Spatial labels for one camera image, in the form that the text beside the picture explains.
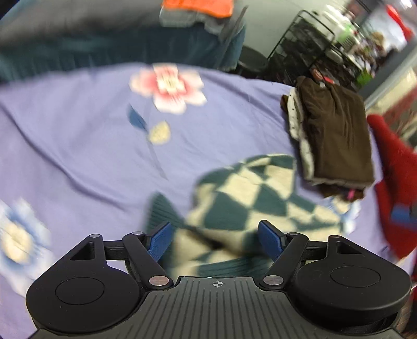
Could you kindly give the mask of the green cream checkered sweater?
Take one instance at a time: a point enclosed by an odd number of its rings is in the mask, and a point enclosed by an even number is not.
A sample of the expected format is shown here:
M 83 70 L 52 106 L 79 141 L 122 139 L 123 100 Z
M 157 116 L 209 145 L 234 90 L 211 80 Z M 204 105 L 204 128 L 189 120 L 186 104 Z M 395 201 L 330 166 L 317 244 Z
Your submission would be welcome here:
M 159 264 L 171 276 L 259 277 L 272 264 L 257 228 L 267 220 L 284 233 L 325 241 L 341 234 L 341 216 L 299 196 L 296 161 L 290 155 L 259 155 L 216 169 L 195 185 L 194 202 L 181 216 L 161 193 L 151 199 L 147 228 L 173 226 L 173 241 Z

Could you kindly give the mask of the purple floral bed sheet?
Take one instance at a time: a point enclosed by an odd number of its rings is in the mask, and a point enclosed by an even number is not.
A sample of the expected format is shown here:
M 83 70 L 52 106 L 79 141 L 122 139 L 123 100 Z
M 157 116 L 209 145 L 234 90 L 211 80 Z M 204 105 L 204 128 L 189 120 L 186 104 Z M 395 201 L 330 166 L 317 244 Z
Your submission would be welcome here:
M 146 226 L 151 198 L 181 215 L 205 174 L 296 156 L 280 83 L 181 66 L 204 103 L 158 110 L 129 86 L 145 64 L 55 72 L 1 86 L 1 335 L 27 338 L 31 282 L 82 239 Z

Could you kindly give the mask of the brown folded garment stack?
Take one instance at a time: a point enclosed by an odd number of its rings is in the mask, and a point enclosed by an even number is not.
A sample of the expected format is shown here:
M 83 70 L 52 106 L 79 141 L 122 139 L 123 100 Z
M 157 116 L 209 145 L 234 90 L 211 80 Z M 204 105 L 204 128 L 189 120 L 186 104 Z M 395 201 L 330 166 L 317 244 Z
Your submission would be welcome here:
M 301 76 L 282 96 L 281 107 L 298 142 L 304 179 L 326 197 L 362 199 L 375 180 L 363 99 L 340 85 Z

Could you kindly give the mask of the red garment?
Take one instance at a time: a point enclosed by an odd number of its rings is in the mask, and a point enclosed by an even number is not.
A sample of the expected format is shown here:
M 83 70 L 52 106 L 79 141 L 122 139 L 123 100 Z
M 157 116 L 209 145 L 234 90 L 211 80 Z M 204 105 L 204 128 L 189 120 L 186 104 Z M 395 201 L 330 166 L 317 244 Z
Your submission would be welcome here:
M 416 248 L 416 153 L 381 116 L 367 117 L 379 150 L 383 178 L 375 185 L 384 237 L 396 258 Z

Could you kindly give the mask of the teal blue duvet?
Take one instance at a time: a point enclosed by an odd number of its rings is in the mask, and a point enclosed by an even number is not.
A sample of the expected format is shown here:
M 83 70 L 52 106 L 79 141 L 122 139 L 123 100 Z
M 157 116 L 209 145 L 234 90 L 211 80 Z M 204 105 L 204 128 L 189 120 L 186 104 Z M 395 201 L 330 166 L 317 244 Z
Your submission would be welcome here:
M 173 63 L 229 71 L 236 67 L 245 38 L 241 29 L 220 41 L 202 24 L 188 28 L 129 28 L 84 36 L 63 36 L 1 47 L 1 82 L 53 71 L 140 62 Z

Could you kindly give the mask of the orange cloth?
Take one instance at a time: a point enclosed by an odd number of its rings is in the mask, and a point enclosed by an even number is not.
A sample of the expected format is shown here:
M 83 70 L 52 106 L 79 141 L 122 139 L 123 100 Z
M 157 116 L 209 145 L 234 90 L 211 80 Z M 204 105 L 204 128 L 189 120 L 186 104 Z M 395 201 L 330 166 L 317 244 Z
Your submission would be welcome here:
M 162 7 L 173 11 L 196 11 L 215 18 L 229 18 L 235 5 L 233 0 L 163 0 Z

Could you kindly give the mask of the dark grey pillow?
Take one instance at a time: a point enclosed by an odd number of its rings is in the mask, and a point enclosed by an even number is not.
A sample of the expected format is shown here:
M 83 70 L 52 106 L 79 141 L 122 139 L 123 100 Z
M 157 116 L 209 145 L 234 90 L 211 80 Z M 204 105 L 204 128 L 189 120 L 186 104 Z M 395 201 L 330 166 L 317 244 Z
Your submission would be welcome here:
M 1 18 L 1 44 L 160 25 L 161 1 L 19 1 Z

